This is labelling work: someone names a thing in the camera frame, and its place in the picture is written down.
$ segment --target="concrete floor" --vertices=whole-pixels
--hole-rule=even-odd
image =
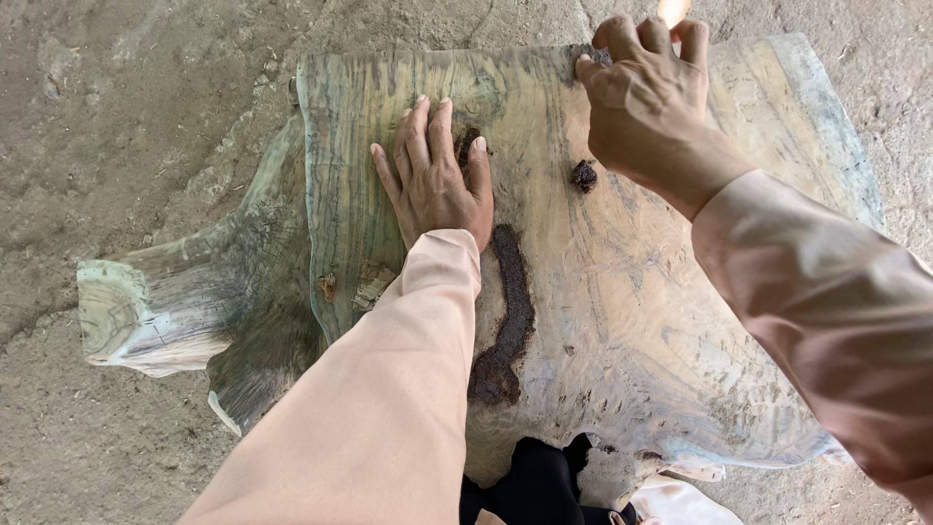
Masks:
[[[232,210],[289,110],[297,50],[574,43],[609,14],[655,5],[0,2],[0,525],[172,521],[235,445],[203,373],[151,379],[80,359],[75,269]],[[933,2],[694,0],[690,14],[715,40],[809,36],[877,173],[890,235],[933,261]],[[917,520],[854,468],[730,473],[701,490],[748,524]]]

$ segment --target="wooden slab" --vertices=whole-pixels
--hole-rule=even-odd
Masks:
[[[478,366],[505,314],[496,250],[487,249],[467,473],[494,482],[526,435],[562,447],[594,433],[602,450],[581,473],[584,501],[617,504],[632,476],[663,462],[810,460],[831,438],[708,283],[693,259],[689,224],[598,164],[593,193],[568,183],[573,166],[592,159],[574,52],[401,51],[299,61],[311,275],[332,274],[335,283],[332,301],[312,290],[327,340],[361,315],[352,300],[364,261],[397,272],[404,260],[369,143],[390,144],[418,93],[450,96],[455,137],[475,126],[493,152],[495,223],[516,232],[536,312],[523,355],[498,373]],[[710,64],[710,125],[777,176],[882,228],[870,167],[802,35],[719,44]],[[514,396],[509,381],[518,386]]]

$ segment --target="light pink shirt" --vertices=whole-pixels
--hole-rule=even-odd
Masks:
[[[693,246],[817,419],[933,523],[933,276],[761,171],[703,208]],[[422,235],[179,523],[456,524],[479,292],[473,238]]]

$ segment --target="finger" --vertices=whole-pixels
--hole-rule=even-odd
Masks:
[[[577,80],[587,89],[592,85],[593,77],[604,69],[606,69],[604,65],[597,64],[592,57],[586,53],[580,55],[577,59],[577,64],[574,66],[574,71],[577,73]]]
[[[483,206],[493,205],[493,183],[489,174],[489,155],[486,153],[486,137],[478,136],[470,144],[466,154],[469,185],[466,187],[473,198]]]
[[[427,110],[431,108],[431,99],[418,95],[414,108],[405,123],[405,147],[411,160],[411,172],[422,173],[431,167],[431,151],[427,148]]]
[[[392,145],[392,157],[396,161],[396,170],[402,181],[402,188],[408,186],[411,181],[411,160],[409,160],[408,148],[405,147],[405,129],[410,114],[410,108],[402,112],[402,118],[398,121],[398,129],[396,129],[396,141]]]
[[[671,47],[671,32],[661,17],[650,17],[638,24],[636,29],[642,47],[652,53],[674,54]]]
[[[680,42],[680,60],[706,71],[709,26],[705,22],[684,20],[671,29],[671,38],[674,42]]]
[[[378,144],[369,145],[369,153],[372,154],[372,161],[376,164],[376,173],[379,174],[379,180],[383,182],[385,192],[389,194],[389,200],[392,206],[396,205],[398,197],[402,194],[402,180],[398,173],[389,165],[389,159],[385,156],[385,150]]]
[[[451,135],[451,118],[453,117],[453,102],[443,98],[434,112],[431,124],[427,126],[427,143],[431,147],[431,159],[434,165],[446,163],[456,166],[457,160],[453,156],[453,135]]]
[[[592,46],[598,50],[609,48],[612,62],[633,58],[644,50],[629,15],[619,15],[601,23],[592,37]]]

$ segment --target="crack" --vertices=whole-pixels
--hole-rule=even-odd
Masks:
[[[77,308],[77,299],[68,301],[67,303],[57,308],[52,307],[52,306],[46,306],[44,308],[36,310],[32,315],[18,322],[16,326],[10,329],[7,333],[0,334],[0,347],[3,347],[3,349],[0,351],[6,354],[7,347],[17,335],[21,333],[29,335],[30,333],[32,333],[33,330],[35,330],[35,325],[39,322],[40,319],[44,318],[45,316],[58,314],[66,310],[72,310],[75,308]]]
[[[473,28],[473,31],[469,32],[469,36],[464,40],[464,43],[461,45],[464,49],[472,49],[474,47],[473,36],[476,35],[476,32],[480,30],[483,25],[486,25],[486,22],[489,20],[489,16],[493,14],[493,6],[495,0],[489,0],[489,10],[486,11],[486,15],[482,17],[480,23]]]
[[[577,0],[577,6],[579,7],[579,10],[582,11],[584,15],[586,15],[587,29],[589,29],[590,34],[592,34],[595,31],[595,29],[592,26],[592,15],[590,14],[590,11],[587,10],[587,8],[583,6],[583,0]]]

